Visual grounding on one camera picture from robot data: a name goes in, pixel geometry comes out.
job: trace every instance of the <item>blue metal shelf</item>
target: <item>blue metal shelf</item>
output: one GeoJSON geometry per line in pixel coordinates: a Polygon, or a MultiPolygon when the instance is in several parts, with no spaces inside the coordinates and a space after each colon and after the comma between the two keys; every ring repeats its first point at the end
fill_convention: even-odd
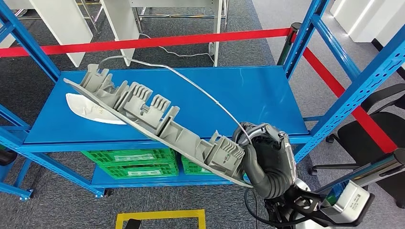
{"type": "MultiPolygon", "coordinates": [[[[269,122],[292,135],[308,134],[281,66],[187,68],[190,77],[220,101],[239,121],[269,122]]],[[[136,81],[180,107],[176,122],[204,138],[215,130],[231,136],[236,124],[214,102],[169,70],[112,70],[116,85],[136,81]]],[[[62,72],[79,83],[85,72],[62,72]]],[[[128,125],[98,123],[79,117],[68,107],[65,94],[77,93],[59,80],[22,148],[30,152],[162,147],[128,125]]]]}
{"type": "MultiPolygon", "coordinates": [[[[405,26],[403,26],[376,58],[360,72],[321,20],[328,2],[329,0],[312,0],[283,66],[187,68],[179,71],[211,93],[239,121],[268,122],[286,131],[290,135],[291,143],[300,144],[294,152],[294,158],[299,162],[405,61],[405,26]],[[315,30],[318,30],[342,65],[352,84],[324,115],[305,119],[318,121],[308,131],[288,79],[292,76],[315,30]]],[[[55,82],[55,87],[32,128],[5,107],[0,106],[0,116],[15,125],[0,127],[0,144],[89,190],[96,197],[102,196],[107,187],[230,183],[217,176],[190,176],[182,171],[178,177],[114,180],[99,167],[95,168],[93,179],[89,181],[47,156],[44,152],[157,148],[163,145],[146,139],[126,125],[96,123],[76,116],[68,108],[65,98],[66,93],[76,92],[60,78],[66,77],[79,83],[85,73],[83,71],[61,73],[3,0],[0,0],[0,22],[6,25],[0,30],[0,38],[10,32],[55,82]]],[[[236,124],[211,100],[168,70],[111,72],[114,74],[113,80],[116,84],[120,84],[123,80],[130,83],[137,81],[171,100],[173,105],[181,108],[176,121],[201,137],[208,138],[215,130],[222,135],[230,136],[236,128],[236,124]]],[[[28,166],[29,162],[24,164],[14,186],[21,183],[28,166]]],[[[30,191],[22,192],[14,186],[0,183],[0,191],[24,198],[31,194],[30,191]]]]}
{"type": "Polygon", "coordinates": [[[94,169],[91,186],[98,188],[111,187],[161,187],[161,186],[190,186],[190,185],[228,185],[229,180],[215,175],[187,175],[182,166],[179,166],[179,175],[174,177],[143,177],[113,179],[100,167],[94,169]]]}

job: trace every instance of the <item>white wall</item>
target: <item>white wall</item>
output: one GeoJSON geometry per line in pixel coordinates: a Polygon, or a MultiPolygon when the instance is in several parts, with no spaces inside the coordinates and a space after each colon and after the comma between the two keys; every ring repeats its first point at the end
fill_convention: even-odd
{"type": "Polygon", "coordinates": [[[371,42],[404,2],[405,0],[336,0],[330,12],[354,42],[371,42]]]}
{"type": "Polygon", "coordinates": [[[405,24],[405,2],[402,4],[399,11],[396,12],[389,20],[387,25],[375,37],[383,46],[386,46],[391,38],[405,24]]]}

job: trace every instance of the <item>chair wheel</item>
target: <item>chair wheel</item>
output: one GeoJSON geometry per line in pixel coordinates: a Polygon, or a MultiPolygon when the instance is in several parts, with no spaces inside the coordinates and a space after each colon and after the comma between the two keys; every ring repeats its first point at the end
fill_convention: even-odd
{"type": "Polygon", "coordinates": [[[309,168],[308,174],[310,174],[311,176],[316,176],[318,175],[318,171],[316,169],[309,168]]]}
{"type": "Polygon", "coordinates": [[[396,200],[395,204],[396,204],[397,207],[405,209],[405,203],[404,202],[400,202],[400,201],[396,200]]]}
{"type": "Polygon", "coordinates": [[[334,143],[335,142],[335,139],[331,136],[331,135],[329,135],[329,136],[327,136],[326,138],[325,138],[325,141],[327,142],[327,143],[334,143]]]}

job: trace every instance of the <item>black cable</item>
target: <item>black cable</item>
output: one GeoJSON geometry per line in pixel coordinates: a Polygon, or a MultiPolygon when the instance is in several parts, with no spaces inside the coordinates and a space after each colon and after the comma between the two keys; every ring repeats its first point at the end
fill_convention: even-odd
{"type": "Polygon", "coordinates": [[[249,188],[246,189],[245,196],[244,196],[246,209],[250,213],[250,215],[252,215],[255,219],[259,220],[262,223],[265,223],[265,224],[268,224],[268,225],[271,225],[271,226],[274,226],[274,227],[289,227],[289,226],[293,226],[293,225],[302,223],[302,222],[307,221],[309,219],[308,217],[302,217],[300,219],[297,219],[297,220],[294,220],[294,221],[291,221],[291,222],[285,222],[285,223],[280,223],[280,222],[275,222],[275,221],[269,221],[269,220],[262,219],[259,216],[257,216],[250,209],[250,207],[249,207],[249,205],[247,203],[247,192],[248,191],[249,191],[249,188]]]}

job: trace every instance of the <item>black office chair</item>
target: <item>black office chair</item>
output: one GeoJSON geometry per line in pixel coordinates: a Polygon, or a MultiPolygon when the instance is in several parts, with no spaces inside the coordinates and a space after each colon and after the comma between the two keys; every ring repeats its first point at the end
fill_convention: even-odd
{"type": "MultiPolygon", "coordinates": [[[[362,108],[368,112],[370,108],[385,98],[405,91],[405,83],[393,85],[391,87],[372,93],[362,104],[362,108]]],[[[405,94],[397,100],[387,103],[370,117],[384,130],[384,132],[400,147],[405,147],[405,119],[382,110],[389,106],[396,106],[405,110],[405,94]]],[[[317,165],[309,169],[309,174],[316,176],[317,169],[357,169],[372,161],[381,158],[384,152],[371,139],[366,131],[357,121],[351,122],[338,130],[338,136],[329,135],[326,138],[328,143],[336,140],[353,157],[355,164],[340,165],[317,165]]],[[[405,172],[398,173],[391,177],[382,179],[377,184],[389,193],[399,208],[405,208],[405,172]]]]}

